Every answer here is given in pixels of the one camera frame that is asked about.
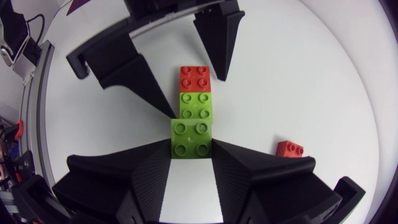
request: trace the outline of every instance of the red lego brick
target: red lego brick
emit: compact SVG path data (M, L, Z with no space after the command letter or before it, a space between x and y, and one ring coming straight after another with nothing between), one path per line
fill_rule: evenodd
M304 148L298 144L294 144L290 141L283 141L278 143L278 149L276 150L277 156L288 157L288 158L301 158L304 153Z
M180 68L180 93L210 93L208 66L182 66Z

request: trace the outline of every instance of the black 3d printed part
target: black 3d printed part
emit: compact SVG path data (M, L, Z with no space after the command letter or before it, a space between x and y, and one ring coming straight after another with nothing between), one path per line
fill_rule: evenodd
M329 189L312 173L311 157L270 156L213 140L212 160L225 223L339 223L364 194L347 177Z
M158 222L170 167L170 140L106 156L70 156L53 191L73 211L106 223Z
M87 40L67 56L78 78L88 76L89 66L103 88L126 86L170 118L176 118L145 58L137 53L129 33L138 35L159 26L171 20L169 15L174 19L197 12L195 25L199 35L217 77L225 81L239 21L244 15L236 0L125 0L125 3L130 17Z
M213 169L225 223L339 223L364 190L343 177L334 190L315 174L311 157L284 158L213 139ZM53 191L72 211L47 203L49 188L34 176L13 189L19 209L49 223L159 223L170 167L170 140L106 156L70 156L70 172Z
M193 21L219 80L226 81L239 22L244 16L237 1L226 1L196 13Z

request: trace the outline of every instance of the black bracket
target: black bracket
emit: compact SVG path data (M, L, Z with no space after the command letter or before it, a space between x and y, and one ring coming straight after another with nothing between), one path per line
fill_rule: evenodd
M217 77L226 80L236 33L244 12L236 0L219 1L133 1L125 0L131 16L87 40L67 56L78 78L89 68L103 88L123 85L170 118L176 118L145 58L137 53L129 33L151 22L168 21L170 14L198 7L195 26L208 52Z

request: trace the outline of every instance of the lego brick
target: lego brick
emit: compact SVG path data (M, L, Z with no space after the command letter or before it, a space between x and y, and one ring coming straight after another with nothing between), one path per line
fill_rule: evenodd
M277 156L288 157L288 158L301 158L304 153L304 148L298 144L290 141L282 141L278 143L278 149L276 150Z
M211 158L209 119L172 119L172 159Z
M180 93L180 118L210 119L213 122L211 93Z
M180 68L180 92L211 92L208 66L183 66Z

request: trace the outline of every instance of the metal frame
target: metal frame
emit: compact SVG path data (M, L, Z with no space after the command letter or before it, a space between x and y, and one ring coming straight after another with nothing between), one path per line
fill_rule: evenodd
M49 186L55 184L45 134L45 96L54 46L44 42L34 77L24 87L19 117L24 133L19 140L20 155L32 151L35 173L44 177Z

